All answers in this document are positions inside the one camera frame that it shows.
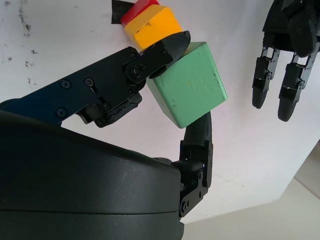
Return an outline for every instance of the black tape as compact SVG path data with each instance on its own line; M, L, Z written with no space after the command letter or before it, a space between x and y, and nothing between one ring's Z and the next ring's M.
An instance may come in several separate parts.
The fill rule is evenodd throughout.
M127 1L112 0L111 24L121 24L121 18L129 11L134 3Z

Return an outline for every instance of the red wooden block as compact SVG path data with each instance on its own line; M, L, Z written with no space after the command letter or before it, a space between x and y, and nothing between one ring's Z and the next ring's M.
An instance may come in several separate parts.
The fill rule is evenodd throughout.
M138 0L135 5L121 18L121 24L126 26L136 16L142 13L151 5L159 5L158 0Z

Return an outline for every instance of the white backdrop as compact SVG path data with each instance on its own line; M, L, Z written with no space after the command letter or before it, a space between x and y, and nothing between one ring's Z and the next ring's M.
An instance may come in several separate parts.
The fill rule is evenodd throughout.
M183 221L278 199L320 138L319 58L293 117L281 122L278 96L291 54L280 55L262 109L251 105L262 28L272 0L161 3L172 8L194 42L208 42L228 94L212 111L212 187ZM131 45L122 26L110 24L111 15L111 0L1 0L0 102L29 94ZM178 160L184 131L161 112L148 87L141 94L139 107L112 126L99 129L73 116L63 127L150 157Z

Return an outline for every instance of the wooden block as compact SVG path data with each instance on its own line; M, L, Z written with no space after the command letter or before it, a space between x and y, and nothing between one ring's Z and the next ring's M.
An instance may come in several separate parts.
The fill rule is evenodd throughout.
M151 5L159 5L157 0L138 0L135 5L121 18L121 24L126 26L130 23L136 16L141 14Z
M209 46L192 42L179 61L163 75L148 79L164 114L179 128L185 128L227 100Z
M169 35L183 31L171 9L161 5L148 7L129 22L124 30L141 50Z

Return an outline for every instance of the black curved cover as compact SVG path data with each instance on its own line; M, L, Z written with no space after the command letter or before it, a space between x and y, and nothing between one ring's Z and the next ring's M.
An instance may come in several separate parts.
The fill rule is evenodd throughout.
M180 172L0 111L1 240L179 240Z

